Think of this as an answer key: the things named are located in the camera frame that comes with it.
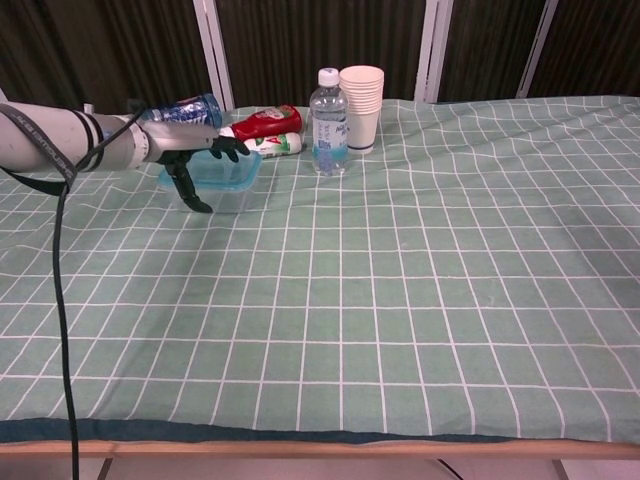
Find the floor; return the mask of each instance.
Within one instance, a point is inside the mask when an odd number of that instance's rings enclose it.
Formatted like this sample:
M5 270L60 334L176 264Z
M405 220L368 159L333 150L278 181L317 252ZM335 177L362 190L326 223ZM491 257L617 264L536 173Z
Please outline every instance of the floor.
M636 480L640 461L564 462L566 477L544 460L447 459L464 480ZM98 480L101 459L83 460L82 480ZM2 480L69 480L67 459L2 459ZM455 480L435 461L404 460L210 460L125 458L113 461L107 480Z

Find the plastic bottle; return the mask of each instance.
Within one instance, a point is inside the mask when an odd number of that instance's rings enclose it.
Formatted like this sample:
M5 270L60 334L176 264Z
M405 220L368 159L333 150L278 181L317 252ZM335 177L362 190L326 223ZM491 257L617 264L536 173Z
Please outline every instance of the plastic bottle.
M267 108L254 113L241 122L223 127L219 133L225 137L235 137L246 141L250 138L261 138L281 133L298 133L302 130L300 112L291 105Z
M270 137L250 138L244 144L249 150L262 155L262 158L293 155L302 150L302 141L297 133L281 133Z
M347 158L349 101L339 84L338 70L321 69L318 72L319 88L309 101L313 119L313 166L316 172L325 176L342 174Z
M152 122L200 123L215 128L222 125L220 106L211 93L180 100L162 108L150 108L141 118Z

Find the blue can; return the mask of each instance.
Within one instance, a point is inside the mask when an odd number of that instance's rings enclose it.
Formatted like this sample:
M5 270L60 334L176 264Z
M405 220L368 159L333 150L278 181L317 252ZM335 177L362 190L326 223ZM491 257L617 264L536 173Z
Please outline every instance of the blue can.
M222 126L222 112L211 93L180 100L167 107L150 108L141 118L153 122L198 123L214 128Z

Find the water bottle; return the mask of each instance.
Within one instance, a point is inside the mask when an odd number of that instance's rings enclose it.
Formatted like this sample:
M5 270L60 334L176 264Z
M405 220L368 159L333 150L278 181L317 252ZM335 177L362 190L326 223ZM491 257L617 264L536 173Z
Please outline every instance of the water bottle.
M141 118L153 122L200 123L215 128L222 125L220 106L211 93L180 100L162 108L150 108Z
M313 122L313 166L320 175L340 175L347 158L347 107L349 101L340 89L335 68L318 72L319 88L311 95L309 107Z

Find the dark curtain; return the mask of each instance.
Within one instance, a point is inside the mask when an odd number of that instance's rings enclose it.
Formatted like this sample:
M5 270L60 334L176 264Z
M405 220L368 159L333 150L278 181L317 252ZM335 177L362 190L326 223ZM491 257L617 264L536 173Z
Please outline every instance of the dark curtain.
M424 22L415 0L217 0L236 106L307 105L322 67L376 65L413 99Z
M562 0L530 97L640 95L640 1Z
M2 0L10 100L122 113L211 90L191 0Z
M515 98L545 0L455 0L438 101Z

